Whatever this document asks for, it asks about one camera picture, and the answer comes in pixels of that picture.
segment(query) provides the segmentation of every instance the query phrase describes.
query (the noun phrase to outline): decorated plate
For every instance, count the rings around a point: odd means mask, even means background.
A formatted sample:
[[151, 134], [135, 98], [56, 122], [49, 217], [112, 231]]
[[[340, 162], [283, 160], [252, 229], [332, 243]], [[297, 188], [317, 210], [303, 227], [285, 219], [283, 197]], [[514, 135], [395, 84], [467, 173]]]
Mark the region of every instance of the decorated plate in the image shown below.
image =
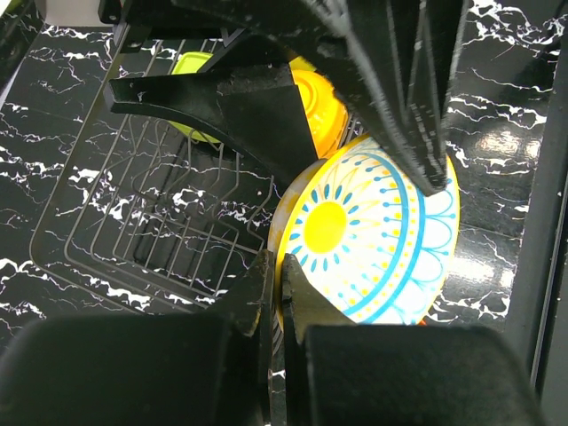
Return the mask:
[[447, 188], [425, 197], [373, 139], [338, 151], [306, 186], [277, 254], [295, 255], [309, 282], [355, 322], [416, 324], [446, 279], [459, 226]]

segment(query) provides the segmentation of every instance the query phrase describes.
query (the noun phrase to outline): blue floral pattern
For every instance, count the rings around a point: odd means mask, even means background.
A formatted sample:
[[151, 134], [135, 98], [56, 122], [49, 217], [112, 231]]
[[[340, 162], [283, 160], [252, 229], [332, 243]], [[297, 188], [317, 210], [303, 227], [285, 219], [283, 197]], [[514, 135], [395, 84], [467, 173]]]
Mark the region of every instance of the blue floral pattern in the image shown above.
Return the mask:
[[[415, 324], [440, 292], [454, 253], [459, 226], [454, 169], [448, 160], [446, 190], [427, 198], [371, 138], [339, 156], [291, 217], [284, 249], [352, 320]], [[341, 207], [344, 228], [334, 247], [321, 252], [306, 242], [306, 224], [324, 203]]]

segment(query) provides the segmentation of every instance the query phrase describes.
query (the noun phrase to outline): dish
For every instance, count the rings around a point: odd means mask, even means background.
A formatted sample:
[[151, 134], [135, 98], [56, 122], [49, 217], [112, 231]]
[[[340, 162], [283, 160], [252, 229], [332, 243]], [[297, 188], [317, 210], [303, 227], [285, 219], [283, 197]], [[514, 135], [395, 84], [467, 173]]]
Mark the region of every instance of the dish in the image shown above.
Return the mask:
[[[189, 51], [180, 57], [172, 74], [196, 73], [211, 56], [211, 53]], [[348, 120], [347, 109], [335, 98], [331, 83], [323, 76], [313, 72], [312, 66], [305, 60], [296, 58], [290, 62], [290, 67], [292, 68], [294, 82], [300, 91], [318, 157], [327, 158], [337, 150], [341, 142]], [[186, 136], [189, 136], [193, 131], [191, 127], [178, 122], [170, 122], [170, 124]], [[219, 142], [213, 137], [206, 137], [199, 131], [194, 131], [192, 138], [201, 142]]]
[[300, 90], [318, 158], [328, 158], [341, 142], [349, 117], [347, 109], [335, 98], [333, 86], [322, 75], [293, 69], [292, 76]]
[[276, 255], [276, 293], [291, 253], [351, 320], [417, 324], [446, 279], [459, 213], [449, 159], [446, 190], [426, 198], [372, 138], [357, 138], [317, 170], [293, 208]]
[[270, 231], [268, 232], [268, 242], [266, 247], [272, 252], [276, 253], [280, 241], [282, 240], [282, 235], [286, 229], [286, 224], [290, 219], [292, 210], [296, 205], [300, 195], [304, 191], [305, 187], [313, 179], [314, 175], [318, 170], [325, 164], [326, 160], [317, 160], [314, 164], [304, 170], [298, 175], [294, 182], [288, 187], [280, 202], [278, 203], [278, 208], [274, 212], [272, 217], [272, 222], [270, 223]]

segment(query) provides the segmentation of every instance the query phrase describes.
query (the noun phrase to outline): plate rim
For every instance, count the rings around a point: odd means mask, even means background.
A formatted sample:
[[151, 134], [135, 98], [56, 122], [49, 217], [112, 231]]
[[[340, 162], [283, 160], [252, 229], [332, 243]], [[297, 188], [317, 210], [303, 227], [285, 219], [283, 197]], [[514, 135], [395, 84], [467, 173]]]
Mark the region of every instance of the plate rim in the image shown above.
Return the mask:
[[[306, 185], [306, 187], [304, 188], [304, 190], [302, 191], [302, 193], [298, 197], [294, 208], [292, 208], [292, 211], [291, 211], [290, 216], [288, 218], [288, 222], [286, 223], [286, 227], [284, 228], [284, 231], [282, 233], [280, 243], [277, 247], [277, 252], [276, 252], [276, 256], [275, 256], [276, 257], [275, 258], [276, 267], [275, 267], [275, 272], [274, 272], [275, 282], [276, 282], [275, 295], [277, 296], [276, 306], [277, 306], [277, 313], [278, 313], [278, 319], [279, 319], [280, 325], [283, 325], [283, 315], [282, 315], [282, 306], [281, 306], [281, 304], [282, 304], [282, 301], [281, 301], [282, 263], [284, 261], [284, 256], [286, 255], [286, 246], [288, 245], [288, 242], [289, 242], [288, 239], [289, 239], [289, 236], [292, 232], [292, 226], [293, 226], [294, 218], [298, 215], [300, 208], [302, 208], [302, 206], [304, 205], [305, 199], [310, 195], [313, 187], [315, 185], [317, 185], [321, 176], [323, 176], [325, 173], [327, 173], [327, 171], [329, 169], [331, 169], [331, 167], [335, 165], [337, 160], [339, 160], [341, 157], [343, 157], [343, 155], [346, 152], [350, 151], [353, 147], [359, 145], [360, 143], [362, 143], [362, 142], [364, 142], [364, 141], [366, 141], [370, 138], [372, 138], [372, 136], [369, 133], [364, 133], [363, 135], [356, 137], [349, 144], [343, 146], [341, 149], [336, 151], [334, 153], [334, 155], [332, 157], [330, 157], [326, 161], [326, 163], [323, 164], [319, 168], [319, 170], [312, 177], [310, 182], [308, 182], [308, 185]], [[455, 197], [455, 203], [456, 203], [455, 218], [456, 218], [456, 223], [457, 223], [457, 229], [456, 229], [456, 233], [453, 237], [453, 241], [450, 243], [450, 248], [452, 249], [451, 252], [453, 254], [452, 258], [450, 259], [450, 262], [451, 262], [453, 260], [454, 256], [455, 256], [455, 248], [457, 246], [457, 240], [458, 240], [458, 235], [459, 235], [459, 231], [460, 231], [462, 204], [461, 204], [461, 197], [460, 197], [460, 186], [459, 186], [459, 182], [458, 182], [458, 179], [457, 179], [457, 175], [455, 173], [455, 167], [454, 167], [454, 164], [452, 163], [452, 160], [451, 160], [451, 158], [448, 154], [446, 154], [446, 164], [447, 164], [447, 168], [449, 169], [448, 174], [450, 175], [451, 179], [455, 183], [455, 188], [456, 188], [456, 191], [455, 191], [455, 194], [456, 194], [456, 197]], [[427, 299], [428, 300], [428, 303], [427, 303], [428, 308], [424, 311], [423, 315], [416, 321], [416, 324], [420, 323], [420, 321], [422, 321], [426, 317], [431, 306], [436, 301], [436, 298], [439, 296], [444, 284], [446, 283], [447, 276], [449, 274], [449, 270], [450, 270], [450, 268], [449, 268], [449, 264], [448, 264], [448, 267], [446, 268], [446, 273], [444, 275], [444, 279], [440, 280], [440, 284], [437, 288], [437, 291], [432, 292], [433, 293], [432, 298]]]

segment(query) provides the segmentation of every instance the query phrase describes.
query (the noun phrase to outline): dish rack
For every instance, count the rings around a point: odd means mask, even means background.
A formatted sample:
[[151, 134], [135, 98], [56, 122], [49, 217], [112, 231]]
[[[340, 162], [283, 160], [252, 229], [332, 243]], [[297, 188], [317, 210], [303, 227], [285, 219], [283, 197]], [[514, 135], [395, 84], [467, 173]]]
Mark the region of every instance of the dish rack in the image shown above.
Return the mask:
[[[197, 312], [265, 247], [285, 190], [266, 170], [164, 120], [103, 106], [109, 79], [169, 74], [185, 51], [214, 52], [221, 43], [155, 41], [112, 56], [75, 144], [61, 147], [67, 162], [30, 245], [58, 285], [132, 312]], [[361, 131], [350, 117], [342, 144]]]

